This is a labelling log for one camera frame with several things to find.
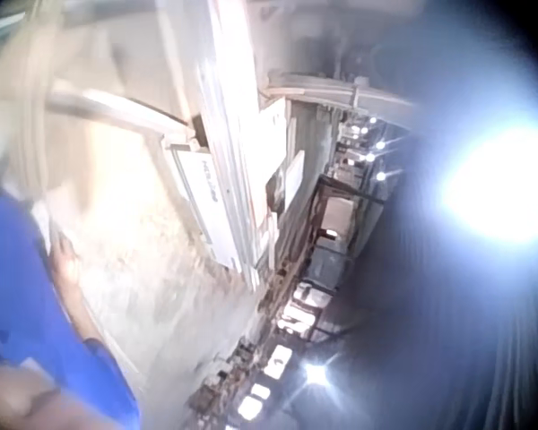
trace light fixture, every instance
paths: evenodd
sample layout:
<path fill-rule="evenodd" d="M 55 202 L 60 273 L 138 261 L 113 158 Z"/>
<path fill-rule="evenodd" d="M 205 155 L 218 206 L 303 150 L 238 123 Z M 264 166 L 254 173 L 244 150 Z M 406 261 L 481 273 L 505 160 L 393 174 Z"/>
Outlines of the light fixture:
<path fill-rule="evenodd" d="M 237 409 L 237 411 L 247 421 L 251 421 L 252 419 L 255 419 L 257 415 L 259 415 L 262 408 L 263 402 L 261 400 L 254 399 L 251 396 L 246 396 L 246 398 L 243 399 L 239 405 L 239 409 Z"/>
<path fill-rule="evenodd" d="M 293 351 L 291 348 L 286 348 L 283 345 L 277 345 L 269 362 L 263 369 L 263 373 L 267 376 L 272 377 L 273 379 L 279 380 L 281 375 L 285 371 L 285 366 L 289 363 Z"/>
<path fill-rule="evenodd" d="M 307 383 L 323 386 L 329 384 L 326 379 L 326 369 L 323 365 L 305 365 L 305 374 L 307 376 Z"/>
<path fill-rule="evenodd" d="M 538 130 L 506 130 L 482 142 L 443 192 L 452 214 L 481 236 L 517 243 L 538 237 Z"/>
<path fill-rule="evenodd" d="M 253 387 L 251 387 L 251 394 L 257 396 L 259 399 L 267 400 L 271 395 L 271 390 L 260 383 L 255 383 Z"/>

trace person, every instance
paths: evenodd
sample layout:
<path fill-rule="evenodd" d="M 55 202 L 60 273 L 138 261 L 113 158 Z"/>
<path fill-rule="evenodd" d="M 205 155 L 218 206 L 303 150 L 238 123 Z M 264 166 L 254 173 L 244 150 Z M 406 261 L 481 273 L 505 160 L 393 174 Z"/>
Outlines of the person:
<path fill-rule="evenodd" d="M 84 304 L 79 259 L 50 221 L 50 252 L 0 189 L 0 428 L 136 429 L 134 394 Z"/>

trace floor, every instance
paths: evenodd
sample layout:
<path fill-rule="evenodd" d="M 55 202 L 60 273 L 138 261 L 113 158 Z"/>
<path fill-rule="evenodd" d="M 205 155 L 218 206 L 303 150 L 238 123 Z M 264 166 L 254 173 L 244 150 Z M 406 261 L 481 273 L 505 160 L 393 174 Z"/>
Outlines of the floor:
<path fill-rule="evenodd" d="M 183 116 L 157 20 L 141 11 L 63 28 L 54 75 Z M 18 96 L 0 92 L 0 153 L 19 139 L 7 132 Z M 295 112 L 298 149 L 307 152 L 302 207 L 326 162 L 329 130 L 314 108 Z M 152 136 L 60 113 L 44 120 L 46 191 L 34 195 L 33 213 L 43 231 L 51 217 L 74 241 L 91 314 L 140 402 L 143 428 L 178 428 L 187 397 L 255 329 L 264 291 L 251 293 L 209 257 L 186 202 L 155 168 Z M 8 181 L 16 187 L 15 172 Z"/>

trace fingers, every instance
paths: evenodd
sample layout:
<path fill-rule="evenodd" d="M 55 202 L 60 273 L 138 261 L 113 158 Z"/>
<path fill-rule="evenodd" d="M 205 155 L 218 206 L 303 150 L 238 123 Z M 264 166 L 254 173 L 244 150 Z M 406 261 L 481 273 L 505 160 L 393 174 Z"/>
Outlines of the fingers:
<path fill-rule="evenodd" d="M 68 256 L 75 256 L 76 253 L 75 253 L 74 245 L 72 244 L 72 241 L 68 239 L 67 236 L 61 231 L 59 232 L 59 236 L 60 236 L 60 246 L 62 248 L 62 252 Z"/>
<path fill-rule="evenodd" d="M 67 256 L 76 256 L 72 241 L 62 232 L 60 227 L 53 221 L 49 222 L 51 252 Z"/>
<path fill-rule="evenodd" d="M 50 253 L 61 253 L 60 229 L 52 219 L 48 224 L 48 230 L 50 234 Z"/>

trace blue shirt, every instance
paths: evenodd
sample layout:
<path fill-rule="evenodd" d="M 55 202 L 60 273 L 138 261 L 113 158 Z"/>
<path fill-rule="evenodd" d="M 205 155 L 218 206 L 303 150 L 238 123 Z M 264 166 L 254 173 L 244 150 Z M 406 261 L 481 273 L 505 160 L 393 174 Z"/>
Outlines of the blue shirt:
<path fill-rule="evenodd" d="M 31 358 L 59 386 L 127 429 L 140 427 L 137 402 L 116 360 L 96 340 L 82 341 L 50 282 L 38 226 L 0 193 L 0 361 Z"/>

